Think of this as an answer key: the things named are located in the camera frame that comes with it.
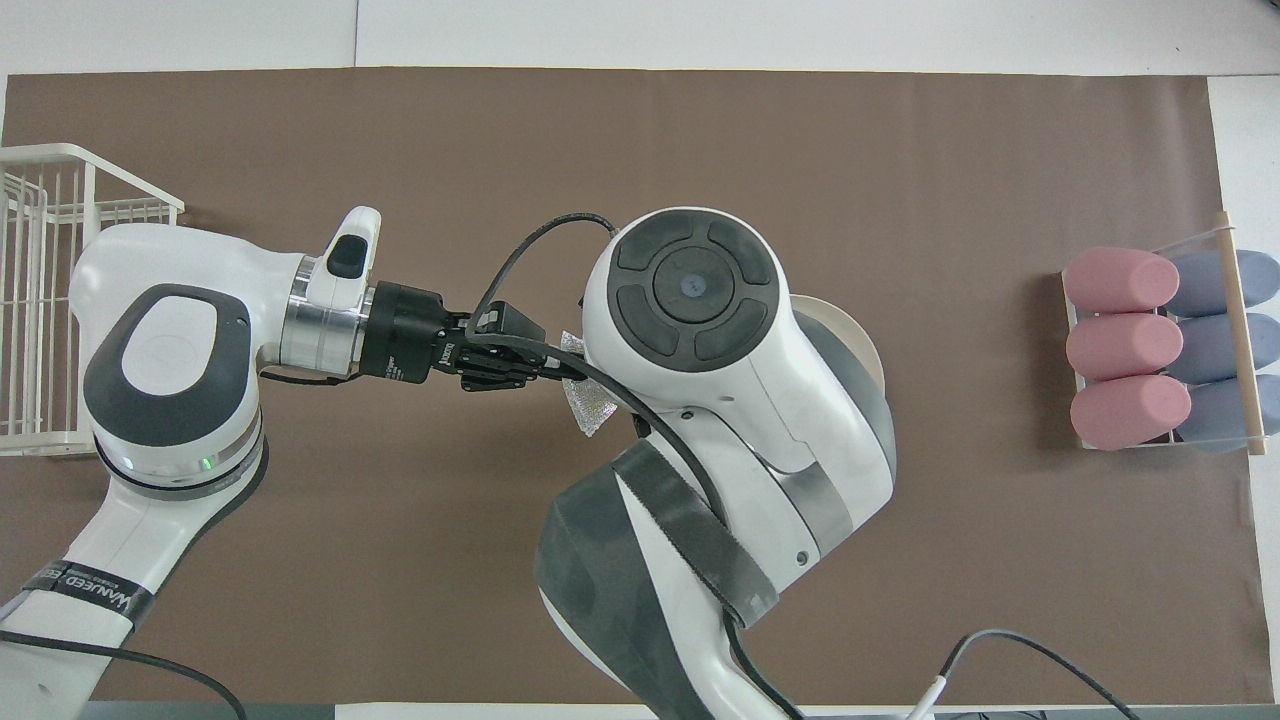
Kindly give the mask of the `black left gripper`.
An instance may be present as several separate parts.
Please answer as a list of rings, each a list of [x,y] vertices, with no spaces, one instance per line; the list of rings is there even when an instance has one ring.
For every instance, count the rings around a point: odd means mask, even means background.
[[[589,379],[577,368],[563,364],[579,360],[577,340],[564,340],[559,347],[543,345],[538,352],[508,345],[485,345],[466,338],[467,313],[448,313],[447,319],[445,329],[438,333],[438,370],[458,375],[468,392],[516,389],[536,378],[561,382]],[[506,301],[490,304],[477,331],[513,334],[539,343],[545,340],[545,331],[538,323]],[[561,364],[547,364],[547,357]]]

